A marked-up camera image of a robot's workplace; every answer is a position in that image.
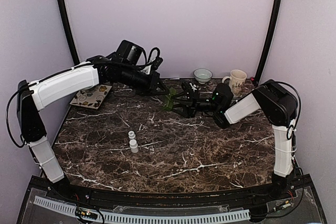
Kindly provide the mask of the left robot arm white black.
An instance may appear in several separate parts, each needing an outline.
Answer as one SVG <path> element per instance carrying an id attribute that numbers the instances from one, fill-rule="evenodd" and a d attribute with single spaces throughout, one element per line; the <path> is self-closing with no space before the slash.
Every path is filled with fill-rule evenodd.
<path id="1" fill-rule="evenodd" d="M 22 148 L 28 145 L 37 165 L 54 184 L 53 191 L 63 201 L 74 197 L 74 189 L 59 165 L 47 140 L 47 132 L 39 115 L 50 104 L 83 89 L 90 89 L 106 82 L 121 83 L 133 88 L 138 95 L 167 95 L 169 89 L 162 82 L 157 69 L 163 62 L 160 50 L 152 49 L 151 58 L 145 50 L 127 40 L 121 41 L 110 55 L 94 56 L 80 64 L 40 80 L 18 84 L 12 98 L 17 99 L 17 118 Z"/>

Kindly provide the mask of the green weekly pill organizer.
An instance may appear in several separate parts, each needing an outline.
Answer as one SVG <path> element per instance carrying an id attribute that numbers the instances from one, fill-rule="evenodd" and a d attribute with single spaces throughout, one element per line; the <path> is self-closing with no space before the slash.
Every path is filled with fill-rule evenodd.
<path id="1" fill-rule="evenodd" d="M 164 111 L 171 111 L 173 109 L 174 102 L 172 100 L 172 96 L 176 95 L 177 91 L 175 88 L 169 89 L 169 94 L 165 95 L 164 103 L 163 103 L 163 110 Z"/>

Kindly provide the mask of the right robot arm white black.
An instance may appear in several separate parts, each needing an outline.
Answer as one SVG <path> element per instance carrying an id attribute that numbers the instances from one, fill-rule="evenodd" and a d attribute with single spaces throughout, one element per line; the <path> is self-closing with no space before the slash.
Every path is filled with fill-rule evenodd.
<path id="1" fill-rule="evenodd" d="M 197 112 L 210 113 L 222 129 L 236 124 L 258 110 L 262 110 L 272 125 L 275 137 L 274 174 L 287 177 L 293 171 L 294 131 L 300 114 L 300 99 L 285 89 L 283 82 L 268 80 L 231 104 L 234 95 L 230 87 L 221 82 L 210 98 L 200 97 L 199 90 L 183 82 L 183 91 L 173 94 L 172 111 L 184 118 L 193 118 Z"/>

